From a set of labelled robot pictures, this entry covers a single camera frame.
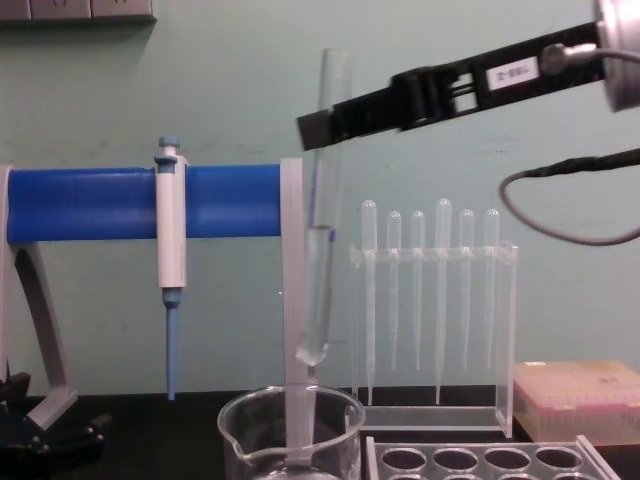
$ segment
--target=label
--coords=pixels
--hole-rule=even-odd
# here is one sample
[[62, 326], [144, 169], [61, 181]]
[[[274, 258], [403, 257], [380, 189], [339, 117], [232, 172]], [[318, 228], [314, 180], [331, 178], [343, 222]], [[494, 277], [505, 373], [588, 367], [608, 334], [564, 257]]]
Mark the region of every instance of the label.
[[529, 82], [539, 76], [537, 57], [525, 58], [487, 70], [489, 90], [499, 90], [511, 85]]

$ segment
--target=metal cylinder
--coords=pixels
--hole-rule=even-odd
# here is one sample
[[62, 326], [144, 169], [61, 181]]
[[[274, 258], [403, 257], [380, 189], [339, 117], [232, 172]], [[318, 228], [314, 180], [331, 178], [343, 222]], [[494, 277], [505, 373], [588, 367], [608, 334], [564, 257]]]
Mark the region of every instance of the metal cylinder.
[[[595, 0], [601, 48], [640, 52], [640, 0]], [[640, 105], [640, 65], [604, 60], [605, 87], [614, 112]]]

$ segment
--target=electrical outlet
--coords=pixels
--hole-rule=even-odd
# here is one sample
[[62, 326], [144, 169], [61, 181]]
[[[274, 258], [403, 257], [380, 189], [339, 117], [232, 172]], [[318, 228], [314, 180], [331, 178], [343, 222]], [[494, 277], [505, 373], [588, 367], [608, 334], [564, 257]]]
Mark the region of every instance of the electrical outlet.
[[151, 0], [91, 0], [95, 20], [154, 20]]
[[29, 0], [0, 0], [0, 22], [31, 20]]
[[31, 0], [33, 20], [90, 20], [90, 0]]

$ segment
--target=black cable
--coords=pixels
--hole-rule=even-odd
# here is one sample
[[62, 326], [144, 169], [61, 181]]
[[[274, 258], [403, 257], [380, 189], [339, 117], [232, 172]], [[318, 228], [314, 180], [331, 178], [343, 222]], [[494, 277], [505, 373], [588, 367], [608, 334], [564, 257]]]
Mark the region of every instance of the black cable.
[[[640, 63], [640, 54], [625, 50], [610, 50], [610, 49], [596, 49], [593, 52], [593, 58], [617, 58], [620, 60], [627, 60], [634, 63]], [[507, 187], [523, 178], [541, 178], [551, 177], [555, 175], [568, 175], [577, 172], [597, 172], [602, 170], [614, 170], [616, 168], [630, 167], [633, 165], [640, 165], [640, 149], [630, 150], [628, 152], [616, 153], [613, 155], [607, 155], [605, 157], [581, 157], [571, 158], [563, 162], [549, 165], [547, 167], [540, 167], [533, 170], [524, 170], [522, 172], [514, 173], [508, 176], [498, 187], [498, 193], [504, 206], [522, 223], [528, 227], [540, 232], [548, 237], [563, 240], [569, 243], [575, 243], [578, 245], [587, 245], [591, 247], [608, 247], [612, 245], [620, 245], [622, 243], [630, 242], [640, 237], [640, 227], [631, 230], [630, 232], [618, 235], [616, 237], [609, 238], [589, 238], [580, 235], [569, 235], [559, 232], [552, 228], [546, 227], [528, 215], [522, 210], [516, 207], [511, 198], [507, 194]]]

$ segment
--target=teal wall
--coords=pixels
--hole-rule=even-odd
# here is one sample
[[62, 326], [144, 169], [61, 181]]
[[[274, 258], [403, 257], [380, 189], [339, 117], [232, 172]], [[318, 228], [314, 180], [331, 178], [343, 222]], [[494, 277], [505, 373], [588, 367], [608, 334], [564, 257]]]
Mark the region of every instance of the teal wall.
[[[18, 168], [151, 166], [157, 137], [175, 133], [193, 164], [273, 163], [301, 154], [294, 119], [316, 105], [325, 47], [353, 51], [353, 93], [359, 95], [418, 65], [591, 19], [587, 0], [157, 4], [153, 29], [0, 34], [3, 162]], [[428, 224], [442, 196], [455, 210], [480, 212], [498, 206], [496, 186], [508, 173], [637, 147], [639, 115], [611, 114], [602, 85], [594, 84], [350, 143], [336, 346], [323, 381], [349, 383], [343, 286], [363, 200], [376, 200], [380, 212], [398, 209], [405, 218], [422, 208]], [[605, 234], [640, 224], [639, 183], [640, 170], [629, 169], [523, 184], [514, 194], [557, 227]], [[513, 223], [505, 236], [521, 247], [519, 360], [614, 357], [640, 367], [640, 242], [578, 248]], [[44, 254], [80, 392], [162, 391], [164, 316], [154, 243], [52, 244]], [[281, 382], [279, 240], [191, 241], [188, 260], [180, 389]], [[34, 392], [41, 392], [42, 361], [17, 283], [15, 289], [12, 368], [32, 372]], [[414, 383], [424, 381], [415, 377]]]

